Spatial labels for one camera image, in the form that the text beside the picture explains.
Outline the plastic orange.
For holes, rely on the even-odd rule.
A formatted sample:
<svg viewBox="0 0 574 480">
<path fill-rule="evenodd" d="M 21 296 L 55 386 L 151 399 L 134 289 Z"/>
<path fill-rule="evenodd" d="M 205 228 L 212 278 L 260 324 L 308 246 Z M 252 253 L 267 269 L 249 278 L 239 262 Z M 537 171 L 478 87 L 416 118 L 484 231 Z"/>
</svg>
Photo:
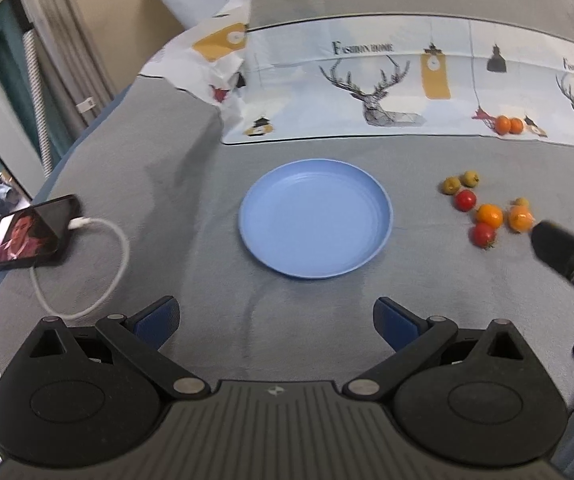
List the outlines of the plastic orange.
<svg viewBox="0 0 574 480">
<path fill-rule="evenodd" d="M 512 232 L 530 232 L 534 226 L 534 217 L 530 208 L 522 205 L 512 206 L 507 214 L 507 224 Z"/>
</svg>

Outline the yellow green longan fruit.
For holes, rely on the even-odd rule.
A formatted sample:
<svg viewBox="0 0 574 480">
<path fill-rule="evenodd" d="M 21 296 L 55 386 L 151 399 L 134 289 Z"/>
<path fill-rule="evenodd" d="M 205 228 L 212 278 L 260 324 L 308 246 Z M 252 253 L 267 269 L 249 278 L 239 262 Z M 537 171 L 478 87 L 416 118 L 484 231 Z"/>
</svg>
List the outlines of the yellow green longan fruit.
<svg viewBox="0 0 574 480">
<path fill-rule="evenodd" d="M 458 177 L 448 177 L 441 184 L 441 192 L 445 195 L 455 195 L 462 186 Z"/>
</svg>

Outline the grey sofa cover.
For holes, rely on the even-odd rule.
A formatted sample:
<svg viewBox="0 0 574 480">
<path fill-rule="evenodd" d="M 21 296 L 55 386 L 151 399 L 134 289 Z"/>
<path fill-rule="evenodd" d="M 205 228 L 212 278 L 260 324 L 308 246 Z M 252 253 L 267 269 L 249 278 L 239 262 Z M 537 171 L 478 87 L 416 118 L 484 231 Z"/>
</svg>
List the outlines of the grey sofa cover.
<svg viewBox="0 0 574 480">
<path fill-rule="evenodd" d="M 122 102 L 48 182 L 130 239 L 110 308 L 163 295 L 182 307 L 168 355 L 205 378 L 346 379 L 386 353 L 368 328 L 380 296 L 482 325 L 514 321 L 571 412 L 554 462 L 574 478 L 574 291 L 503 233 L 482 250 L 469 218 L 439 193 L 477 170 L 496 204 L 526 196 L 537 219 L 574 232 L 574 146 L 495 136 L 342 136 L 229 145 L 217 109 L 162 78 L 139 76 Z M 392 234 L 366 266 L 312 281 L 270 270 L 237 231 L 244 193 L 285 162 L 323 157 L 374 176 L 393 206 Z"/>
</svg>

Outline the deer print white cloth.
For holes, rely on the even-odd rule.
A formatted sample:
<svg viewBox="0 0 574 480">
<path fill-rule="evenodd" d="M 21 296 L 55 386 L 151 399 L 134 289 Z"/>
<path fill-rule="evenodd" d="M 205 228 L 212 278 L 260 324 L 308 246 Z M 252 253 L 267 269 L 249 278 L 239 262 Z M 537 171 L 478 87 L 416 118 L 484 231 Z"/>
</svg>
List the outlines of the deer print white cloth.
<svg viewBox="0 0 574 480">
<path fill-rule="evenodd" d="M 574 0 L 162 0 L 142 66 L 213 105 L 229 145 L 495 136 L 574 146 Z M 499 136 L 494 120 L 522 120 Z"/>
</svg>

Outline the small tan longan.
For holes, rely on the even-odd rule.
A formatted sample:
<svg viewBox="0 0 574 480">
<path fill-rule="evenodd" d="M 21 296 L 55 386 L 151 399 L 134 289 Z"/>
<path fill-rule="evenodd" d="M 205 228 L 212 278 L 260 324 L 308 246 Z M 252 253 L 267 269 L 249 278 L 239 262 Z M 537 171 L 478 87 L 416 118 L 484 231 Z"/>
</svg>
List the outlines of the small tan longan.
<svg viewBox="0 0 574 480">
<path fill-rule="evenodd" d="M 526 208 L 529 208 L 529 206 L 530 206 L 530 202 L 529 202 L 526 198 L 524 198 L 524 197 L 518 197 L 518 198 L 516 198 L 516 199 L 514 200 L 514 204 L 515 204 L 516 206 L 522 206 L 522 207 L 526 207 Z"/>
</svg>

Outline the black smartphone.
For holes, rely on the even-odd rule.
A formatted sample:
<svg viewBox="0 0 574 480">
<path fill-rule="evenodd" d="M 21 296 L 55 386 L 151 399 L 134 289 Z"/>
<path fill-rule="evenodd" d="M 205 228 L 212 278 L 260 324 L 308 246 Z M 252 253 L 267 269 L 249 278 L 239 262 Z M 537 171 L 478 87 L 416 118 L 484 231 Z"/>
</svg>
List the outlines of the black smartphone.
<svg viewBox="0 0 574 480">
<path fill-rule="evenodd" d="M 27 206 L 0 218 L 0 271 L 58 263 L 72 238 L 70 222 L 82 215 L 75 195 Z"/>
</svg>

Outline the red cherry tomato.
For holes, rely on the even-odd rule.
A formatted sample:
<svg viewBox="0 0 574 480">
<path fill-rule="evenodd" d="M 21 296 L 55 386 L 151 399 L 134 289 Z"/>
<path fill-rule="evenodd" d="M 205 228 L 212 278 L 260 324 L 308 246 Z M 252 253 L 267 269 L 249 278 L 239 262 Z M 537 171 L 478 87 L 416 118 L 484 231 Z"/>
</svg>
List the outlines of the red cherry tomato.
<svg viewBox="0 0 574 480">
<path fill-rule="evenodd" d="M 477 206 L 477 195 L 474 194 L 469 188 L 458 192 L 454 196 L 454 207 L 462 212 L 469 212 Z"/>
<path fill-rule="evenodd" d="M 474 246 L 481 249 L 491 248 L 495 244 L 496 229 L 484 222 L 479 222 L 471 230 L 471 240 Z"/>
</svg>

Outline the blue plastic plate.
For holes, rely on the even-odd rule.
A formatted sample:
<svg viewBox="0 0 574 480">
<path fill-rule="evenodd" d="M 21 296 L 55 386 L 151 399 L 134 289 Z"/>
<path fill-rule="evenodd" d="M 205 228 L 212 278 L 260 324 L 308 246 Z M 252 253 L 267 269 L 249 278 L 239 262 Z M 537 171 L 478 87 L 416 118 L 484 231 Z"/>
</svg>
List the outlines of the blue plastic plate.
<svg viewBox="0 0 574 480">
<path fill-rule="evenodd" d="M 351 273 L 387 245 L 391 200 L 368 172 L 348 162 L 309 158 L 270 170 L 238 212 L 244 246 L 278 273 L 326 280 Z"/>
</svg>

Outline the mandarin orange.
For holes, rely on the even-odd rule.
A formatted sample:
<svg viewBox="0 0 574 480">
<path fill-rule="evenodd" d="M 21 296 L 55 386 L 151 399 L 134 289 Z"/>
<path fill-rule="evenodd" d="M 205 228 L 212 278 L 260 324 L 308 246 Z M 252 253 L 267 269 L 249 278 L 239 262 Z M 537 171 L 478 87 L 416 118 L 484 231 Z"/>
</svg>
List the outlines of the mandarin orange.
<svg viewBox="0 0 574 480">
<path fill-rule="evenodd" d="M 510 120 L 510 129 L 509 132 L 511 134 L 520 134 L 524 129 L 523 122 L 520 118 L 514 117 Z"/>
<path fill-rule="evenodd" d="M 511 130 L 511 120 L 509 117 L 500 115 L 495 118 L 494 131 L 499 136 L 504 136 L 505 134 L 510 133 L 510 130 Z"/>
</svg>

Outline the bare orange kumquat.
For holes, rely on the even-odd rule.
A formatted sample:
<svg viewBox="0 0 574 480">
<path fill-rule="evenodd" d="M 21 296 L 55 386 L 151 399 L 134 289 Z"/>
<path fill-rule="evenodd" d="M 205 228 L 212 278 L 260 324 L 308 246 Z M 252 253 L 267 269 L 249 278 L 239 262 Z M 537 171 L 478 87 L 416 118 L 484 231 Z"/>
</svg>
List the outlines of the bare orange kumquat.
<svg viewBox="0 0 574 480">
<path fill-rule="evenodd" d="M 482 204 L 474 215 L 477 223 L 484 223 L 497 230 L 504 223 L 504 212 L 500 206 Z"/>
</svg>

